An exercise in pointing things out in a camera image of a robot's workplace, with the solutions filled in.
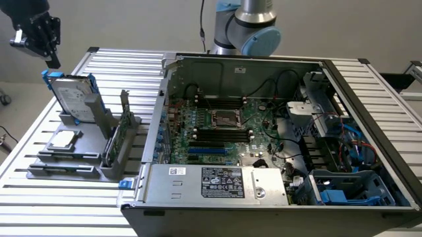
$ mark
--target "power supply label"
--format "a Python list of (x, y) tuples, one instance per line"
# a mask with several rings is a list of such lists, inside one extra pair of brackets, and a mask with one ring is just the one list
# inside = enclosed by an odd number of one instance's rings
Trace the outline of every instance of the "power supply label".
[(202, 192), (204, 198), (244, 198), (240, 168), (203, 168)]

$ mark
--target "black cable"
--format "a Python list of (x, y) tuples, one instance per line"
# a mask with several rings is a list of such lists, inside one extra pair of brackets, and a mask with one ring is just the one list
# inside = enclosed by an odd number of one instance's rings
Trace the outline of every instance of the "black cable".
[(286, 70), (283, 70), (283, 71), (279, 73), (278, 78), (276, 78), (276, 80), (275, 80), (275, 93), (276, 93), (275, 96), (278, 96), (278, 81), (279, 81), (282, 75), (283, 75), (286, 72), (292, 72), (292, 73), (296, 75), (298, 82), (299, 82), (299, 80), (300, 80), (299, 74), (298, 74), (298, 72), (296, 72), (295, 70), (292, 70), (292, 69), (286, 69)]
[(8, 134), (8, 136), (15, 140), (16, 143), (19, 143), (19, 141), (17, 141), (16, 138), (11, 135), (11, 133), (8, 132), (8, 130), (5, 129), (5, 127), (0, 126), (0, 128), (4, 129), (5, 133)]
[(292, 155), (292, 156), (290, 156), (290, 157), (279, 157), (276, 153), (274, 153), (274, 155), (275, 155), (276, 158), (280, 158), (280, 159), (290, 159), (290, 158), (292, 158), (292, 157), (300, 156), (302, 154), (295, 154), (295, 155)]
[(184, 87), (183, 97), (182, 97), (183, 99), (187, 99), (186, 93), (187, 93), (187, 89), (188, 89), (191, 86), (195, 86), (196, 89), (199, 88), (199, 85), (198, 85), (195, 82), (188, 83), (188, 84), (186, 85), (186, 87)]
[(275, 84), (275, 81), (274, 81), (271, 78), (268, 78), (267, 80), (263, 81), (262, 85), (260, 85), (251, 93), (248, 93), (248, 94), (246, 95), (246, 97), (250, 97), (251, 95), (254, 95), (254, 94), (256, 93), (256, 91), (259, 91), (259, 89), (264, 86), (264, 84), (266, 84), (267, 81), (271, 81), (271, 82)]
[(295, 143), (296, 145), (299, 145), (299, 142), (296, 142), (296, 141), (292, 140), (292, 139), (288, 139), (288, 138), (278, 138), (278, 137), (271, 136), (271, 135), (267, 133), (264, 127), (263, 127), (263, 132), (264, 132), (264, 134), (266, 134), (270, 138), (272, 138), (272, 139), (276, 139), (276, 140), (279, 140), (279, 141), (291, 141), (292, 143)]
[[(341, 138), (338, 138), (338, 137), (326, 137), (326, 139), (327, 139), (327, 138), (334, 138), (334, 139), (342, 144), (342, 146), (346, 147), (349, 153), (354, 150), (354, 148), (351, 147), (351, 145), (350, 145), (343, 139), (341, 139)], [(345, 163), (346, 169), (351, 172), (353, 169), (351, 169), (351, 166), (350, 166), (349, 162), (343, 160), (343, 163)]]
[(246, 124), (247, 121), (251, 120), (251, 118), (255, 117), (258, 114), (259, 114), (259, 113), (254, 113), (254, 114), (243, 121), (242, 125)]
[(206, 32), (204, 32), (204, 28), (203, 28), (204, 1), (206, 0), (203, 0), (202, 5), (200, 5), (200, 17), (199, 17), (200, 29), (199, 29), (199, 36), (200, 36), (200, 40), (203, 42), (204, 52), (206, 52), (207, 51), (207, 48), (206, 48)]

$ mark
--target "aluminum extrusion table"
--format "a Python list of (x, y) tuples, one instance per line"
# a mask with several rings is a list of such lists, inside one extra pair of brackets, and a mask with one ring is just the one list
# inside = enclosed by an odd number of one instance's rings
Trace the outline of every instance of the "aluminum extrusion table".
[[(116, 115), (122, 112), (120, 90), (130, 90), (131, 111), (143, 119), (124, 170), (124, 176), (132, 177), (139, 172), (164, 52), (110, 48), (91, 51), (72, 74), (95, 75), (106, 107)], [(357, 59), (331, 60), (422, 181), (419, 116), (371, 65)], [(0, 166), (0, 236), (136, 236), (116, 207), (118, 183), (25, 178), (27, 167), (35, 162), (36, 153), (60, 124), (59, 112), (53, 98)], [(132, 195), (134, 191), (123, 192), (123, 198)], [(422, 225), (406, 230), (394, 229), (378, 236), (422, 236)]]

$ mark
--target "wire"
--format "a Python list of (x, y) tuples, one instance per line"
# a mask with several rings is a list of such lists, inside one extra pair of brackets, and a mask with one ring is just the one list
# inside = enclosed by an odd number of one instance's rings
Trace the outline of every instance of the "wire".
[(254, 95), (259, 91), (259, 89), (264, 86), (267, 81), (271, 81), (275, 84), (275, 81), (271, 78), (268, 78), (267, 80), (263, 81), (262, 85), (251, 93), (248, 93), (244, 97), (250, 97), (251, 95)]
[(183, 97), (182, 97), (183, 99), (187, 99), (187, 97), (186, 97), (186, 93), (187, 93), (187, 89), (188, 89), (191, 86), (195, 86), (195, 87), (196, 87), (196, 89), (199, 88), (198, 83), (195, 83), (195, 82), (188, 83), (188, 84), (186, 85), (186, 87), (184, 87)]
[(3, 128), (3, 130), (5, 131), (5, 133), (8, 134), (8, 136), (15, 140), (16, 143), (19, 143), (19, 141), (16, 140), (16, 138), (12, 136), (12, 134), (8, 132), (7, 128), (0, 126), (0, 128)]
[[(268, 116), (268, 114), (270, 114), (271, 111), (272, 111), (272, 110), (268, 110), (268, 112), (267, 112), (266, 115), (263, 116), (263, 120), (266, 119), (266, 117)], [(266, 131), (266, 128), (264, 128), (263, 125), (262, 125), (262, 129), (263, 129), (264, 134), (266, 134), (270, 138), (276, 139), (276, 140), (279, 140), (279, 141), (291, 141), (291, 142), (294, 142), (296, 145), (299, 145), (299, 142), (296, 142), (296, 141), (292, 140), (292, 139), (288, 139), (288, 138), (278, 138), (278, 137), (271, 136), (271, 135), (268, 134), (268, 132)]]
[(251, 120), (251, 118), (255, 117), (256, 115), (259, 115), (259, 113), (254, 113), (254, 114), (243, 121), (242, 125), (246, 124), (246, 122), (247, 122), (248, 120)]
[[(341, 134), (341, 138), (345, 136), (345, 123), (343, 123), (343, 118), (339, 116), (339, 114), (337, 113), (337, 112), (323, 112), (314, 120), (313, 120), (313, 122), (315, 123), (315, 120), (321, 117), (321, 116), (323, 116), (323, 115), (326, 115), (326, 114), (331, 114), (331, 115), (337, 115), (338, 117), (339, 117), (339, 119), (341, 119), (341, 124), (342, 124), (342, 134)], [(341, 143), (341, 145), (339, 145), (339, 147), (338, 147), (338, 156), (339, 156), (339, 162), (342, 162), (342, 143)]]
[(275, 155), (276, 158), (280, 158), (280, 159), (290, 159), (290, 158), (292, 158), (292, 157), (300, 156), (302, 154), (295, 154), (295, 155), (288, 156), (288, 157), (279, 157), (275, 153), (274, 153), (274, 155)]
[[(354, 140), (354, 141), (351, 141), (351, 143), (353, 143), (354, 145), (357, 145), (357, 144), (358, 144), (358, 141)], [(377, 163), (377, 150), (375, 150), (374, 146), (373, 146), (371, 144), (366, 143), (366, 142), (362, 142), (362, 146), (370, 148), (371, 151), (374, 152), (374, 161), (373, 161), (373, 164), (375, 164), (375, 163)]]
[(292, 70), (292, 69), (283, 70), (283, 71), (279, 73), (278, 78), (276, 78), (276, 80), (275, 80), (275, 93), (274, 93), (275, 95), (274, 95), (274, 96), (278, 96), (278, 81), (279, 81), (282, 75), (283, 75), (286, 72), (292, 72), (292, 73), (295, 74), (295, 76), (296, 76), (298, 81), (300, 80), (299, 74), (298, 74), (298, 72), (296, 72), (295, 70)]
[(267, 133), (267, 131), (266, 131), (264, 128), (263, 128), (263, 132), (264, 132), (264, 134), (266, 134), (270, 138), (272, 138), (272, 139), (276, 139), (276, 140), (279, 140), (279, 141), (291, 141), (292, 143), (295, 143), (296, 145), (299, 145), (299, 142), (296, 142), (296, 141), (292, 140), (292, 139), (288, 139), (288, 138), (278, 138), (278, 137), (271, 136), (271, 135)]
[(200, 24), (200, 29), (199, 29), (199, 36), (200, 36), (200, 41), (203, 42), (203, 47), (204, 47), (204, 52), (207, 51), (206, 48), (206, 31), (203, 28), (203, 12), (204, 12), (204, 1), (200, 4), (200, 17), (199, 17), (199, 24)]

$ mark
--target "blue plastic latch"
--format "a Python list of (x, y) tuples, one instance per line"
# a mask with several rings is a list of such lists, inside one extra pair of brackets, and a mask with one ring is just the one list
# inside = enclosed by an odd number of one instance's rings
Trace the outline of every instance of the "blue plastic latch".
[(75, 124), (79, 125), (80, 124), (80, 120), (77, 118), (75, 118)]
[(63, 77), (63, 75), (64, 75), (64, 73), (61, 73), (61, 72), (52, 72), (52, 73), (49, 73), (49, 77), (51, 78), (60, 78), (60, 77)]
[(131, 190), (132, 189), (132, 181), (130, 180), (120, 180), (119, 182), (119, 189), (120, 190)]
[(240, 7), (240, 0), (220, 0), (216, 2), (216, 11), (234, 11)]
[(44, 82), (45, 82), (45, 84), (47, 84), (48, 90), (52, 90), (53, 88), (52, 88), (51, 82), (48, 81), (48, 76), (47, 76), (47, 74), (48, 74), (48, 69), (41, 72), (41, 75), (43, 75), (43, 80), (44, 80)]
[(379, 196), (369, 199), (346, 199), (343, 190), (323, 190), (321, 192), (321, 199), (326, 205), (345, 205), (345, 206), (374, 206), (381, 204)]

